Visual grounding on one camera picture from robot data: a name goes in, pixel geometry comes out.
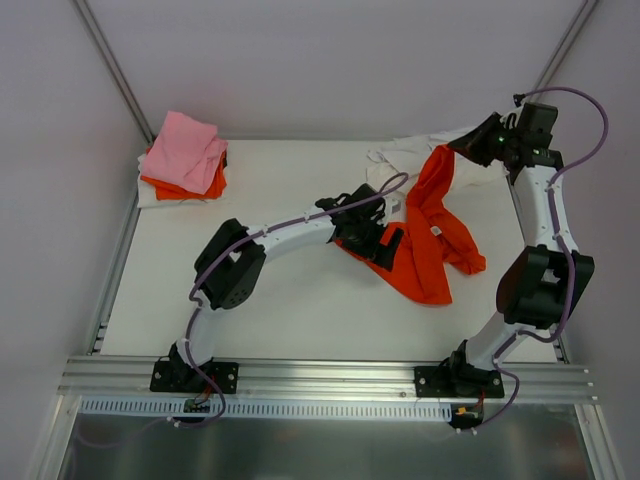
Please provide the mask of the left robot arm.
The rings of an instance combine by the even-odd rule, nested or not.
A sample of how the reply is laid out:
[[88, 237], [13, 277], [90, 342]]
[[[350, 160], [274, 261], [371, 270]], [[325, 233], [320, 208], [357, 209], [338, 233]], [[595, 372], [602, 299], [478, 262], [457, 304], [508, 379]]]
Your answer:
[[263, 267], [270, 261], [304, 247], [336, 243], [356, 258], [386, 272], [393, 269], [404, 232], [394, 227], [384, 238], [394, 209], [386, 197], [393, 187], [374, 190], [364, 183], [353, 193], [317, 200], [292, 219], [249, 227], [231, 218], [219, 227], [197, 257], [196, 278], [189, 292], [195, 310], [185, 334], [171, 346], [178, 358], [173, 379], [186, 391], [207, 382], [205, 363], [213, 358], [213, 334], [198, 319], [205, 310], [231, 310], [253, 293]]

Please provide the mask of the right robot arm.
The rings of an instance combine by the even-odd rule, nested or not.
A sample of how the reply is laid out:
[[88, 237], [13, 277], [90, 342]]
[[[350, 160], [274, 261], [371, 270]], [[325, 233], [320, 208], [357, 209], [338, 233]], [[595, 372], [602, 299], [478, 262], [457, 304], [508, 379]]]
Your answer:
[[555, 342], [594, 274], [568, 224], [564, 162], [550, 147], [557, 117], [553, 106], [524, 102], [448, 144], [477, 165], [504, 166], [525, 246], [498, 284], [494, 316], [431, 377], [440, 392], [502, 397], [501, 361], [527, 338]]

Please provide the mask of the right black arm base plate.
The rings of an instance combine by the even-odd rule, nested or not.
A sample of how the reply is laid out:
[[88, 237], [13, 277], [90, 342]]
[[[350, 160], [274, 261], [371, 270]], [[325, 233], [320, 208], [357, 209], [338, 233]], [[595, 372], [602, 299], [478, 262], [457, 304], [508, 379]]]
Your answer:
[[418, 398], [503, 398], [501, 375], [496, 371], [476, 369], [469, 365], [417, 366], [414, 385]]

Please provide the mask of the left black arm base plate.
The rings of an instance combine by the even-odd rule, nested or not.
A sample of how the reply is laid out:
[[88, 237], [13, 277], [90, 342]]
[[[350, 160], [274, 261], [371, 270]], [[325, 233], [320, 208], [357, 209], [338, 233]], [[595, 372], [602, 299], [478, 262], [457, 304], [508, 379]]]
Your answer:
[[[200, 366], [224, 394], [235, 394], [239, 364], [210, 360]], [[154, 364], [149, 389], [161, 393], [203, 394], [214, 392], [213, 387], [180, 356], [161, 357]]]

